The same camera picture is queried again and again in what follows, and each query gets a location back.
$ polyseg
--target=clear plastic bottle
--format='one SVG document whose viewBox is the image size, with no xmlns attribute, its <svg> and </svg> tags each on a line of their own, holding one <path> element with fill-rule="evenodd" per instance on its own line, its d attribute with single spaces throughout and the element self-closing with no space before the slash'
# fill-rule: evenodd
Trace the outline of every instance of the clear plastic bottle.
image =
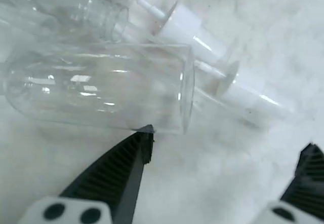
<svg viewBox="0 0 324 224">
<path fill-rule="evenodd" d="M 91 31 L 104 40 L 118 40 L 115 24 L 127 22 L 128 10 L 108 0 L 11 0 L 18 8 L 55 16 L 68 31 Z"/>
<path fill-rule="evenodd" d="M 194 87 L 189 46 L 55 47 L 10 59 L 4 92 L 16 110 L 76 125 L 186 131 Z"/>
</svg>

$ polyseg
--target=clear glass bottle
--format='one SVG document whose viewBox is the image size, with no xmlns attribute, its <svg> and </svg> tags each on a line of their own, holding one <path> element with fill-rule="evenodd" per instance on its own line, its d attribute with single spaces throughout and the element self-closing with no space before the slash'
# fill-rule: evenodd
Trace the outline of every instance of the clear glass bottle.
<svg viewBox="0 0 324 224">
<path fill-rule="evenodd" d="M 8 102 L 53 122 L 184 133 L 192 108 L 189 46 L 108 45 L 30 51 L 5 73 Z"/>
<path fill-rule="evenodd" d="M 62 28 L 83 29 L 103 40 L 119 39 L 116 23 L 127 22 L 128 10 L 108 0 L 11 0 L 18 8 L 55 16 Z"/>
</svg>

